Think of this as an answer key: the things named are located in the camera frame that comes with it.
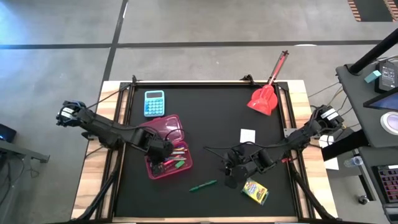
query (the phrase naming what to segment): wooden table frame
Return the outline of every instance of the wooden table frame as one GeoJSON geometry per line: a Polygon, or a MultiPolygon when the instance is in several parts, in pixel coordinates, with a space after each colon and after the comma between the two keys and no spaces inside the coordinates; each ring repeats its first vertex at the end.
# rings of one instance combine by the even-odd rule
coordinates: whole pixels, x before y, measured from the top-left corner
{"type": "MultiPolygon", "coordinates": [[[[140,81],[140,84],[166,84],[166,83],[245,83],[247,81],[140,81]]],[[[266,80],[257,81],[258,83],[266,83],[266,80]]],[[[281,102],[284,112],[284,118],[287,128],[301,128],[305,122],[308,121],[311,115],[311,109],[308,102],[305,85],[302,80],[288,80],[280,81],[287,82],[289,88],[289,95],[285,96],[284,91],[280,92],[281,102]],[[289,112],[288,102],[292,105],[292,112],[289,112]]],[[[119,90],[119,81],[108,81],[104,82],[100,100],[106,98],[110,94],[119,90]]],[[[126,111],[127,94],[120,95],[119,93],[109,97],[103,102],[98,104],[97,113],[105,116],[109,119],[117,118],[119,123],[123,123],[126,120],[124,114],[126,111]],[[116,102],[121,102],[121,107],[118,116],[115,116],[116,102]]],[[[100,144],[98,141],[90,141],[88,143],[86,153],[90,153],[95,149],[99,148],[100,144]]],[[[104,177],[104,167],[107,156],[110,154],[112,159],[110,162],[110,169],[112,170],[115,164],[115,158],[118,154],[117,151],[108,152],[107,149],[101,149],[98,152],[88,157],[82,168],[80,176],[80,182],[76,194],[75,203],[72,211],[72,218],[80,216],[86,209],[86,207],[94,199],[95,195],[101,188],[101,183],[104,177]]],[[[316,147],[307,147],[302,153],[303,163],[305,164],[305,174],[307,174],[308,184],[311,191],[317,197],[319,202],[326,208],[326,210],[333,216],[337,217],[333,196],[326,173],[325,166],[323,164],[322,152],[316,147]]],[[[304,168],[300,166],[298,161],[295,161],[295,166],[298,171],[304,168]]],[[[308,210],[307,199],[305,198],[301,188],[297,185],[298,195],[300,198],[300,204],[304,218],[310,217],[311,210],[308,210]]],[[[109,210],[109,201],[111,192],[117,191],[111,186],[106,193],[104,198],[104,205],[102,206],[102,216],[106,217],[107,211],[109,210]]],[[[296,222],[297,217],[208,217],[208,218],[134,218],[134,217],[112,217],[112,222],[296,222]]]]}

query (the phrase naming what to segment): teal calculator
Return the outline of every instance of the teal calculator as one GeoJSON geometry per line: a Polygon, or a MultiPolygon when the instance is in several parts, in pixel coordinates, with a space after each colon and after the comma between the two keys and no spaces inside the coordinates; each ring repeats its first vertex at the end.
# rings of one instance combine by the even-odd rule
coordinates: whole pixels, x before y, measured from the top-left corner
{"type": "Polygon", "coordinates": [[[144,116],[155,117],[164,115],[164,92],[162,90],[146,91],[144,100],[144,116]]]}

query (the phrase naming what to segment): pink plastic container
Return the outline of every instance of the pink plastic container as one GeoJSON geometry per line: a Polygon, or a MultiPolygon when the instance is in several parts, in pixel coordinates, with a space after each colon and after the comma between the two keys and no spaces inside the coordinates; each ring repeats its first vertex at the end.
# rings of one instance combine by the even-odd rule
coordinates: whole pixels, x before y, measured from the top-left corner
{"type": "MultiPolygon", "coordinates": [[[[166,137],[166,135],[169,132],[171,132],[172,130],[182,129],[180,118],[177,115],[170,115],[170,116],[166,116],[164,118],[155,118],[152,121],[148,121],[146,123],[141,124],[140,126],[148,126],[148,127],[152,127],[154,129],[156,129],[162,138],[166,137]]],[[[174,165],[178,161],[173,161],[173,163],[166,166],[167,168],[163,174],[154,176],[152,174],[152,170],[150,168],[150,163],[148,162],[147,157],[145,157],[144,159],[145,159],[145,163],[146,163],[146,167],[147,167],[147,171],[148,171],[148,176],[152,180],[159,179],[159,178],[162,178],[162,177],[165,177],[168,175],[176,174],[183,170],[187,170],[187,169],[191,168],[193,165],[193,161],[191,158],[191,154],[189,152],[188,144],[183,141],[184,132],[181,130],[173,131],[172,133],[170,133],[167,136],[167,139],[173,143],[174,148],[185,147],[188,149],[187,151],[185,151],[185,154],[181,155],[182,157],[186,158],[186,160],[184,160],[185,163],[184,163],[184,165],[182,165],[181,167],[179,167],[177,169],[177,168],[175,168],[174,165]]]]}

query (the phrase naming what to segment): calculator display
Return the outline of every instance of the calculator display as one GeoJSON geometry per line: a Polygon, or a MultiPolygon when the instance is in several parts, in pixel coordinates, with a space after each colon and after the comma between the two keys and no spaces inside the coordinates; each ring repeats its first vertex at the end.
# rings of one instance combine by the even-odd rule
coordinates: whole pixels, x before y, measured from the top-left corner
{"type": "Polygon", "coordinates": [[[147,93],[147,98],[162,97],[162,93],[147,93]]]}

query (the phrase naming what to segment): red dustpan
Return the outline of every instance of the red dustpan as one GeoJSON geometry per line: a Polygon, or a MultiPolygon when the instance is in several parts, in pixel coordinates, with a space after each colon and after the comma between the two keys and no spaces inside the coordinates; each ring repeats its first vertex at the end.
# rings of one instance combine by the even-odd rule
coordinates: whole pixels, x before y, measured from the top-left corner
{"type": "Polygon", "coordinates": [[[276,76],[278,76],[288,54],[287,50],[281,53],[274,71],[268,79],[268,84],[264,85],[261,89],[254,91],[251,95],[251,101],[248,103],[248,107],[265,115],[271,115],[272,110],[278,105],[278,98],[276,97],[272,83],[276,79],[276,76]]]}
{"type": "Polygon", "coordinates": [[[274,93],[274,87],[272,85],[264,85],[251,95],[248,107],[270,116],[277,104],[278,98],[274,93]]]}

